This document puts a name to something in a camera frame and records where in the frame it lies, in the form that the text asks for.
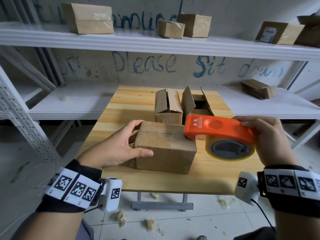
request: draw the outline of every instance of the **wooden tabletop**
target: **wooden tabletop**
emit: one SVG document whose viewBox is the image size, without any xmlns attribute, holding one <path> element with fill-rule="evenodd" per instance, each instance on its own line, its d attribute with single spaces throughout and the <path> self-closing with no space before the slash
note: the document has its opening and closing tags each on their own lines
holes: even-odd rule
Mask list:
<svg viewBox="0 0 320 240">
<path fill-rule="evenodd" d="M 163 88 L 119 86 L 78 155 L 131 120 L 154 121 L 155 94 L 161 89 Z M 178 89 L 180 99 L 182 92 L 182 89 Z M 200 90 L 192 90 L 192 93 L 202 94 Z M 208 91 L 206 96 L 215 116 L 234 116 L 218 92 Z M 242 161 L 227 162 L 209 156 L 204 140 L 197 140 L 196 144 L 197 153 L 188 175 L 137 170 L 127 162 L 104 169 L 102 177 L 122 179 L 123 191 L 232 195 L 241 171 L 256 174 L 263 169 L 257 153 Z"/>
</svg>

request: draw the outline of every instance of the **person's left hand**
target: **person's left hand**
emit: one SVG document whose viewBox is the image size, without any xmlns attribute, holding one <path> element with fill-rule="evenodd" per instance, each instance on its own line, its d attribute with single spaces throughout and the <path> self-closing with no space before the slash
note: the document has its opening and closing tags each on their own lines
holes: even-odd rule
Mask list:
<svg viewBox="0 0 320 240">
<path fill-rule="evenodd" d="M 110 137 L 83 152 L 77 160 L 83 166 L 101 169 L 119 165 L 135 157 L 152 157 L 153 151 L 144 148 L 131 148 L 143 120 L 132 120 L 125 127 L 113 133 Z"/>
</svg>

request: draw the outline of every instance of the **yellow tape roll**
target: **yellow tape roll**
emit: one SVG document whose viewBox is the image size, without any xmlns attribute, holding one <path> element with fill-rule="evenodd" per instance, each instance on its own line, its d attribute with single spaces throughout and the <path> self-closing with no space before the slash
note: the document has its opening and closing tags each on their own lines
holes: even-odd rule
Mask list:
<svg viewBox="0 0 320 240">
<path fill-rule="evenodd" d="M 234 142 L 235 144 L 239 144 L 239 145 L 242 144 L 243 146 L 246 147 L 246 149 L 249 150 L 249 153 L 247 153 L 245 156 L 243 156 L 241 158 L 237 158 L 237 159 L 227 159 L 227 158 L 218 157 L 218 155 L 214 154 L 214 152 L 212 150 L 212 146 L 215 143 L 221 143 L 221 142 Z M 229 139 L 229 138 L 219 138 L 219 137 L 215 137 L 215 136 L 206 136 L 205 150 L 213 158 L 216 158 L 216 159 L 222 160 L 222 161 L 227 161 L 227 162 L 231 162 L 231 161 L 234 162 L 234 161 L 241 161 L 241 160 L 244 160 L 244 159 L 250 157 L 254 153 L 254 145 L 242 143 L 240 141 L 235 141 L 235 140 Z"/>
</svg>

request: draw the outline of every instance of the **person's left arm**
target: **person's left arm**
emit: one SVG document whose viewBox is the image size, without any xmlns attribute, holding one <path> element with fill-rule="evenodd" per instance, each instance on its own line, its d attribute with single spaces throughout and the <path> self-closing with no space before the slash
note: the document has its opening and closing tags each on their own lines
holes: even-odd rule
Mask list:
<svg viewBox="0 0 320 240">
<path fill-rule="evenodd" d="M 135 157 L 152 157 L 153 151 L 131 148 L 142 120 L 130 121 L 125 127 L 113 133 L 104 141 L 83 152 L 77 161 L 80 165 L 101 169 L 119 165 Z M 14 240 L 70 240 L 75 239 L 81 224 L 83 212 L 37 212 Z"/>
</svg>

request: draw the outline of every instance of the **black wristband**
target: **black wristband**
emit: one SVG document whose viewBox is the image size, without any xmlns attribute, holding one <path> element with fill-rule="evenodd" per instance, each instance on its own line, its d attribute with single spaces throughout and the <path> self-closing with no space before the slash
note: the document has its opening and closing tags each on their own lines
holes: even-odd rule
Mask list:
<svg viewBox="0 0 320 240">
<path fill-rule="evenodd" d="M 77 172 L 95 182 L 97 182 L 102 174 L 102 170 L 90 168 L 80 165 L 80 163 L 73 159 L 66 167 L 66 169 Z M 42 202 L 35 210 L 36 212 L 62 212 L 62 213 L 78 213 L 83 212 L 86 209 L 69 204 L 63 200 L 56 199 L 45 194 L 42 198 Z"/>
<path fill-rule="evenodd" d="M 304 167 L 298 165 L 272 165 L 266 166 L 265 169 L 309 171 Z M 270 204 L 274 210 L 309 217 L 320 217 L 320 201 L 286 194 L 268 192 L 266 189 L 267 186 L 263 172 L 258 172 L 258 181 L 260 195 L 264 196 L 262 191 L 265 193 L 265 197 L 269 199 Z"/>
</svg>

